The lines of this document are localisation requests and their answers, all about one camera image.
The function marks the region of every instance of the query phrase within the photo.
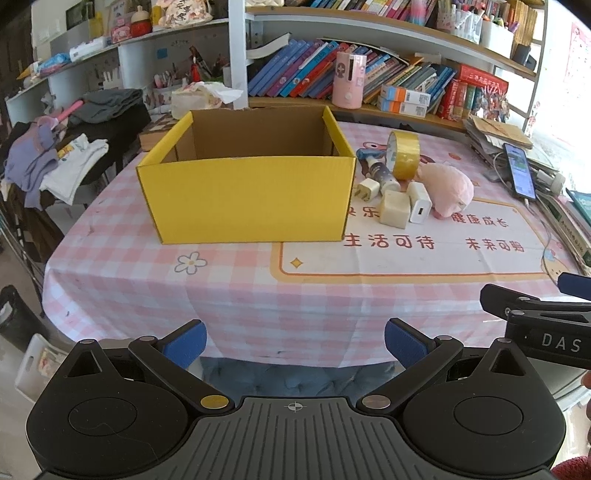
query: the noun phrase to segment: yellow cardboard box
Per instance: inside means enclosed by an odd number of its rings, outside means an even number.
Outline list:
[[[328,107],[193,111],[137,167],[164,244],[339,241],[355,154]]]

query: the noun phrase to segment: blue gripper pad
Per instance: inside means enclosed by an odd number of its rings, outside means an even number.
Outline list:
[[[204,323],[199,322],[166,343],[162,353],[179,367],[187,369],[203,353],[206,344],[207,329]]]
[[[388,352],[395,356],[404,368],[409,368],[429,353],[427,345],[391,321],[384,329],[384,340]]]
[[[558,289],[566,294],[591,301],[591,278],[562,272],[558,277]]]

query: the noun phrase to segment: gray ribbed panel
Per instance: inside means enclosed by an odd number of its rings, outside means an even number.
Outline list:
[[[289,405],[298,403],[294,411]],[[247,398],[197,423],[171,458],[129,480],[459,480],[408,447],[394,424],[344,398]],[[51,474],[43,480],[57,480]],[[523,480],[552,480],[547,470]]]

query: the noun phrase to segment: smartphone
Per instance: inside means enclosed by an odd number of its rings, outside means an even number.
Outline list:
[[[531,178],[530,164],[522,148],[506,143],[503,149],[507,154],[511,177],[513,177],[513,191],[519,197],[535,200],[534,181]]]

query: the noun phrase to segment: table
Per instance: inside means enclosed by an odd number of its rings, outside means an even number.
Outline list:
[[[380,148],[390,132],[340,126],[354,150]],[[430,217],[401,231],[376,221],[375,201],[353,199],[345,240],[331,243],[161,245],[137,180],[137,158],[50,259],[44,310],[74,340],[162,337],[197,317],[209,334],[204,356],[273,364],[391,361],[384,325],[393,316],[431,337],[488,346],[502,336],[504,322],[480,309],[485,283],[562,297],[541,268],[546,234],[523,204],[484,178],[469,147],[419,137],[424,161],[458,166],[480,200],[463,216]],[[190,182],[180,180],[179,188]],[[546,260],[556,272],[576,271],[555,239]]]

